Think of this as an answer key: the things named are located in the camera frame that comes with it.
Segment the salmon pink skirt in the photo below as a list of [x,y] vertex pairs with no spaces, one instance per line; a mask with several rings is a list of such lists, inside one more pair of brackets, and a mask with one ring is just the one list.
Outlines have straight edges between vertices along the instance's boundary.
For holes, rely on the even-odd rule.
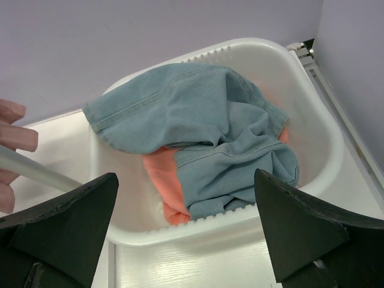
[[163,128],[156,150],[142,160],[170,224],[254,204],[256,169],[297,183],[298,161],[287,145],[287,114],[261,92],[175,90],[156,111]]

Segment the dusty pink garment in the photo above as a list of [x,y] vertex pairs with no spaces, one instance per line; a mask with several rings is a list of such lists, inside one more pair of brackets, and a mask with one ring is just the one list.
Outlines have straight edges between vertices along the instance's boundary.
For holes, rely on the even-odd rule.
[[[26,114],[26,107],[1,99],[1,145],[13,151],[34,152],[38,146],[38,132],[15,126]],[[10,214],[15,206],[15,194],[10,184],[19,177],[15,172],[1,169],[1,212]]]

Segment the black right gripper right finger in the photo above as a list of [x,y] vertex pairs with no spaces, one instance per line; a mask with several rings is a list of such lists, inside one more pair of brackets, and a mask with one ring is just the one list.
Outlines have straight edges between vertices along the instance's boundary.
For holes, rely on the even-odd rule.
[[277,283],[383,283],[383,220],[330,204],[260,169],[254,191]]

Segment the blue grey garment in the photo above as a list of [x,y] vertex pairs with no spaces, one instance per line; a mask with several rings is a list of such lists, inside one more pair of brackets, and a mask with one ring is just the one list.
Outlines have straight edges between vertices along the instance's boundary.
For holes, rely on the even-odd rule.
[[257,169],[293,186],[299,181],[287,114],[224,66],[157,67],[83,113],[102,142],[141,156],[172,225],[254,204]]

